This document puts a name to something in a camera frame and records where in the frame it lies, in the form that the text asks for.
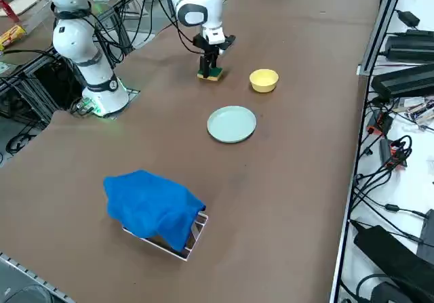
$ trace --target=yellow bowl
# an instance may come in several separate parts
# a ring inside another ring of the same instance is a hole
[[[279,75],[271,69],[258,69],[250,74],[250,83],[255,91],[268,93],[276,88]]]

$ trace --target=blue cloth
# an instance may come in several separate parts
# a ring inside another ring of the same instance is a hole
[[[191,225],[205,205],[184,186],[146,171],[104,179],[107,212],[137,237],[161,236],[184,249]]]

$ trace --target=light green plate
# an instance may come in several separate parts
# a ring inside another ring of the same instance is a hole
[[[208,119],[208,132],[215,139],[226,142],[242,142],[256,128],[256,117],[242,106],[226,106],[214,111]]]

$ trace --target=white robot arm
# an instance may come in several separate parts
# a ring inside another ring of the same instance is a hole
[[[128,104],[128,93],[114,74],[101,46],[93,41],[94,23],[88,0],[52,0],[58,19],[53,32],[53,46],[63,57],[75,63],[87,87],[83,97],[89,98],[94,113],[105,116]],[[204,50],[200,71],[204,78],[216,68],[219,53],[230,46],[235,37],[225,37],[222,28],[223,0],[171,0],[179,22],[185,26],[201,26],[201,34],[193,45]]]
[[[223,0],[172,0],[176,17],[187,27],[202,26],[202,36],[210,45],[224,43]]]

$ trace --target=red object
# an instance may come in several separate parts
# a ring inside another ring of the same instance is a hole
[[[3,8],[3,10],[5,11],[7,17],[9,17],[15,23],[18,23],[20,21],[20,19],[18,18],[18,16],[12,10],[11,6],[9,6],[9,4],[5,0],[0,0],[0,7]]]

